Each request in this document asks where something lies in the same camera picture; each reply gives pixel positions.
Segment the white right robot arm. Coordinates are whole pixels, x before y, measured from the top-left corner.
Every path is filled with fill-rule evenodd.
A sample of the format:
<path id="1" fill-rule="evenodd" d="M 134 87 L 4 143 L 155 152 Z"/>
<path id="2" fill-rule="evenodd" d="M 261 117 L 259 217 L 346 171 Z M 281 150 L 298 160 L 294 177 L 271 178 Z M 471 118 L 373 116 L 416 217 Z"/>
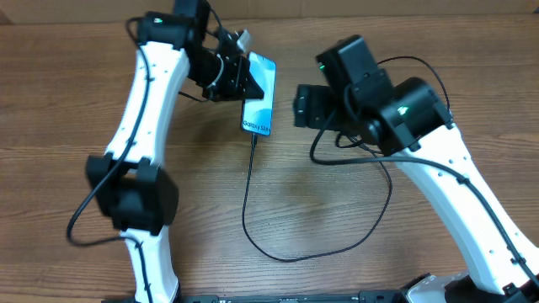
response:
<path id="1" fill-rule="evenodd" d="M 511 220 L 467 149 L 451 111 L 424 80 L 393 84 L 359 35 L 316 58 L 326 84 L 302 84 L 295 124 L 359 136 L 378 147 L 430 202 L 467 265 L 423 275 L 396 302 L 535 302 L 538 249 Z"/>

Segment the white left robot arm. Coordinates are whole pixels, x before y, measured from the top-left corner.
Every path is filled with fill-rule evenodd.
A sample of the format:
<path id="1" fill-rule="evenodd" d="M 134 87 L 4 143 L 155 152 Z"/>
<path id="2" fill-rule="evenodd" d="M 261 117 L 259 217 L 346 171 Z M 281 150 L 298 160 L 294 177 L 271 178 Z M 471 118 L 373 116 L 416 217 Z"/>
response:
<path id="1" fill-rule="evenodd" d="M 248 52 L 247 30 L 218 27 L 216 47 L 205 47 L 215 15 L 206 1 L 177 1 L 172 13 L 147 12 L 126 22 L 136 47 L 130 94 L 104 154 L 87 160 L 88 197 L 127 246 L 135 302 L 178 302 L 182 296 L 169 244 L 179 189 L 165 170 L 164 154 L 184 83 L 194 82 L 212 102 L 262 101 L 275 90 L 260 58 Z"/>

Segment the black smartphone blue screen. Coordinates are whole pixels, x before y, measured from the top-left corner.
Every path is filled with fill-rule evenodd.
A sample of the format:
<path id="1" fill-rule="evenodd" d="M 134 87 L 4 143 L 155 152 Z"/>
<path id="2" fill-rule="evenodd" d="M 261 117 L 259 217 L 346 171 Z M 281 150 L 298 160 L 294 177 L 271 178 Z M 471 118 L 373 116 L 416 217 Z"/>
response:
<path id="1" fill-rule="evenodd" d="M 275 100 L 276 63 L 251 51 L 248 90 L 243 101 L 242 129 L 260 136 L 271 133 Z"/>

